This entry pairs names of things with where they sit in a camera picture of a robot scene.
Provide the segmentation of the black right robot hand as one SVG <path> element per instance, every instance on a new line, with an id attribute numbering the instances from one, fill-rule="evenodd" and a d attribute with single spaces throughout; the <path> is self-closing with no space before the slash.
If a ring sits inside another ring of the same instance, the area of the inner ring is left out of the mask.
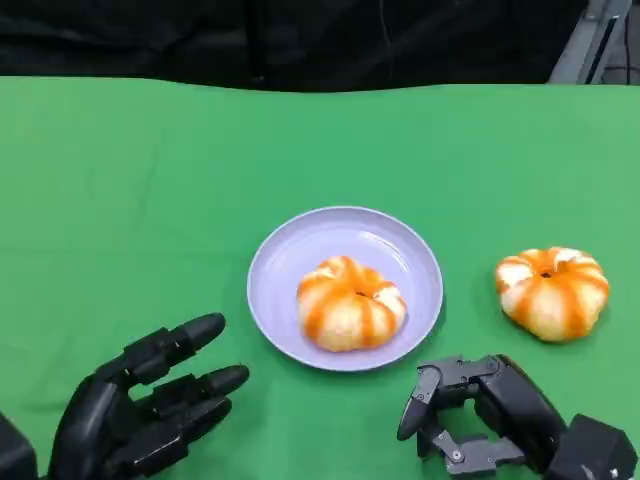
<path id="1" fill-rule="evenodd" d="M 567 425 L 542 390 L 508 356 L 478 360 L 460 356 L 417 367 L 418 379 L 397 429 L 397 439 L 416 438 L 419 458 L 438 451 L 454 478 L 492 476 L 504 464 L 526 465 L 543 474 L 557 453 Z M 474 411 L 498 435 L 453 438 L 438 418 L 443 410 L 474 401 Z"/>

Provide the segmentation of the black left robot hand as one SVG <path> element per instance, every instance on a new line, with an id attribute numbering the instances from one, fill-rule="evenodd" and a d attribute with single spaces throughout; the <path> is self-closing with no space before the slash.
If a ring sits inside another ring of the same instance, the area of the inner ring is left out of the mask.
<path id="1" fill-rule="evenodd" d="M 249 378 L 245 365 L 160 384 L 226 325 L 220 313 L 160 328 L 85 377 L 57 427 L 50 479 L 138 479 L 181 461 L 189 446 L 231 412 L 229 394 Z"/>

